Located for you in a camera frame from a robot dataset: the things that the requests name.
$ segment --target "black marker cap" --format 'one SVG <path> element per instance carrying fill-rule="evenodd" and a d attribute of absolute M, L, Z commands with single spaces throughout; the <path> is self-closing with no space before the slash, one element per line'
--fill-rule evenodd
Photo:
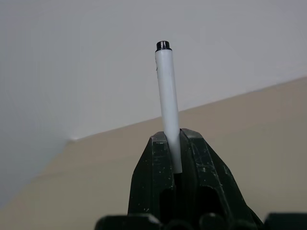
<path fill-rule="evenodd" d="M 157 43 L 157 50 L 162 50 L 162 49 L 169 49 L 169 50 L 172 50 L 170 47 L 169 47 L 169 42 L 168 41 L 161 41 L 161 42 L 158 42 Z"/>

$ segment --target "white marker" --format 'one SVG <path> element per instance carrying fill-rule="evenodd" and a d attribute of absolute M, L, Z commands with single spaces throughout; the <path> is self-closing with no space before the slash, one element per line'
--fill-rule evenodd
<path fill-rule="evenodd" d="M 171 151 L 173 173 L 182 173 L 179 118 L 175 86 L 173 51 L 169 42 L 157 43 L 155 52 L 164 134 Z"/>

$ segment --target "white wall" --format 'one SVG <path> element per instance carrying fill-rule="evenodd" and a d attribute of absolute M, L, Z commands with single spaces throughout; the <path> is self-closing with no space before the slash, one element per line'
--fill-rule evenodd
<path fill-rule="evenodd" d="M 154 51 L 180 110 L 307 73 L 307 1 L 1 0 L 0 205 L 67 140 L 160 115 Z"/>

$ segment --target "white pen barrel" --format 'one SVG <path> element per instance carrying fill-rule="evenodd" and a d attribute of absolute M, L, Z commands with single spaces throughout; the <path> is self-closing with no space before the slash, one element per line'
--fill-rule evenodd
<path fill-rule="evenodd" d="M 173 173 L 181 173 L 179 117 L 173 64 L 173 51 L 166 41 L 157 44 L 155 53 L 164 133 L 171 152 Z"/>

